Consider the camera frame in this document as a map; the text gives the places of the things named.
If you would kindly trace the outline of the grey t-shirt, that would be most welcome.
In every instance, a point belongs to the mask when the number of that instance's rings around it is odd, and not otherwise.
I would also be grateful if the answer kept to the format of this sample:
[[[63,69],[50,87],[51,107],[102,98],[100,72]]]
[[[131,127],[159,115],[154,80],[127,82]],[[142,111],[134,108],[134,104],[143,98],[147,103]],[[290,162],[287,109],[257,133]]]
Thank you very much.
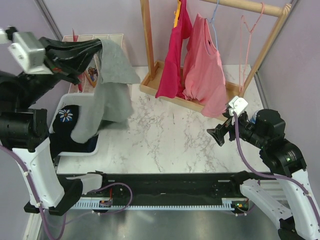
[[[140,78],[122,49],[114,41],[99,39],[103,57],[110,70],[100,70],[93,98],[80,110],[79,120],[71,138],[84,144],[95,136],[103,121],[122,123],[134,112],[129,85],[139,84]]]

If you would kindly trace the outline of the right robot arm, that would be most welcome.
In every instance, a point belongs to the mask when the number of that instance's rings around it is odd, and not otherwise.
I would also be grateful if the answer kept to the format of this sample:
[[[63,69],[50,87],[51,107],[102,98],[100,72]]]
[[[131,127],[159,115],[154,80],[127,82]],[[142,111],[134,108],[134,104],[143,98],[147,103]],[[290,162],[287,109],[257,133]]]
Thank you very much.
[[[320,238],[320,208],[312,194],[307,164],[301,150],[285,138],[286,123],[276,110],[262,109],[255,122],[241,115],[225,114],[227,120],[215,128],[207,129],[219,146],[225,135],[236,141],[242,162],[258,177],[277,180],[289,204],[286,208],[265,192],[258,180],[241,171],[231,177],[229,191],[235,197],[244,195],[254,203],[275,225],[282,240],[318,240]],[[256,171],[246,160],[240,141],[259,149],[262,162],[270,174]]]

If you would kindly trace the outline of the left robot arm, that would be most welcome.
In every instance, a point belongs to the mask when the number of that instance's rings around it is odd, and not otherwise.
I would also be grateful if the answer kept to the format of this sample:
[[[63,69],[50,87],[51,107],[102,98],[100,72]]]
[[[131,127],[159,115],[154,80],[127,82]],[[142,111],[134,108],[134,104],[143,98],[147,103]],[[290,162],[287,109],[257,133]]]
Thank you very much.
[[[12,36],[9,49],[17,61],[27,61],[19,75],[0,73],[0,141],[17,162],[26,183],[30,214],[48,210],[62,216],[81,196],[94,192],[106,196],[110,185],[103,174],[89,172],[58,176],[50,152],[47,110],[32,105],[61,80],[72,84],[85,71],[94,54],[102,49],[99,39],[63,42],[46,37],[18,41]]]

